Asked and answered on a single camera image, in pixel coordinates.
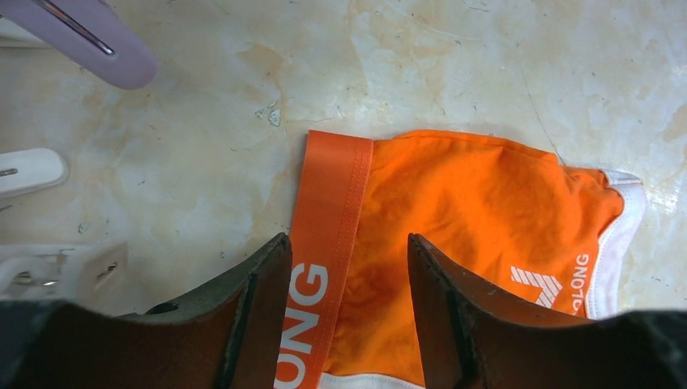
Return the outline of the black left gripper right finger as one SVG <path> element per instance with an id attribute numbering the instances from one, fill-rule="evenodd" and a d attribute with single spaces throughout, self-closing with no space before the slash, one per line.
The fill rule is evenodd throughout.
<path id="1" fill-rule="evenodd" d="M 683 388 L 686 314 L 595 321 L 549 310 L 460 266 L 419 234 L 408 274 L 428 388 Z"/>

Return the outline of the orange underwear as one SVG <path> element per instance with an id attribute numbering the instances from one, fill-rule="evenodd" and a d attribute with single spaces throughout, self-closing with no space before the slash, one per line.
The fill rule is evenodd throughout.
<path id="1" fill-rule="evenodd" d="M 469 133 L 365 139 L 312 130 L 291 227 L 277 388 L 425 386 L 408 236 L 526 301 L 617 311 L 642 181 Z"/>

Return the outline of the white multi-clip hanger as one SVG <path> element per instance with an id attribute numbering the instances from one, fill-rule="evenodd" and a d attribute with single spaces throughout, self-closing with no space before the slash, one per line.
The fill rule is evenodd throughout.
<path id="1" fill-rule="evenodd" d="M 1 25 L 10 27 L 2 38 L 47 45 L 9 19 L 1 18 Z M 98 310 L 120 287 L 127 265 L 125 242 L 6 244 L 1 247 L 1 298 L 66 299 Z"/>

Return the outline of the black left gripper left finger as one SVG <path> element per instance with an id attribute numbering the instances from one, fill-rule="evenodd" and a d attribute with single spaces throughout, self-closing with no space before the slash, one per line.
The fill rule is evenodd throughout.
<path id="1" fill-rule="evenodd" d="M 270 388 L 292 245 L 275 235 L 242 263 L 144 314 L 65 300 L 1 304 L 4 388 Z"/>

